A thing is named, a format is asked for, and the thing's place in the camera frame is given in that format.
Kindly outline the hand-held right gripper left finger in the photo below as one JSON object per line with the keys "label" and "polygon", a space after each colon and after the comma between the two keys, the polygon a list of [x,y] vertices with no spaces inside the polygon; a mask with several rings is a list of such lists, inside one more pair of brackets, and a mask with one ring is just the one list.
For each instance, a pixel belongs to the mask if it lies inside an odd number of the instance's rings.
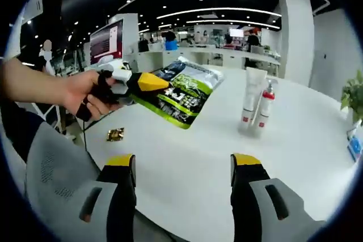
{"label": "hand-held right gripper left finger", "polygon": [[86,197],[79,219],[105,230],[106,241],[133,241],[136,210],[136,157],[133,154],[109,158]]}

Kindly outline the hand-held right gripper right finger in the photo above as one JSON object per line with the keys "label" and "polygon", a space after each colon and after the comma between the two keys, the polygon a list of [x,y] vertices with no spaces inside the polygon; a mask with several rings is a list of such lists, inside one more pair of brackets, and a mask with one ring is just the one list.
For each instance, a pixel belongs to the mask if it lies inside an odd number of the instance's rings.
{"label": "hand-held right gripper right finger", "polygon": [[255,157],[231,155],[234,241],[308,241],[325,224],[314,220],[303,199],[281,180],[270,178]]}

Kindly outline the person's left hand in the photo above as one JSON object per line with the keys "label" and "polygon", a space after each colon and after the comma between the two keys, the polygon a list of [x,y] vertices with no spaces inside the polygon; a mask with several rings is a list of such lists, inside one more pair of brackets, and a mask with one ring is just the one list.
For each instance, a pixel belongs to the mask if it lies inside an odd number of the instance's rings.
{"label": "person's left hand", "polygon": [[109,114],[123,107],[122,104],[103,103],[90,94],[91,89],[98,83],[99,73],[88,70],[66,78],[66,92],[63,106],[76,115],[81,105],[85,105],[90,120],[99,120],[101,116]]}

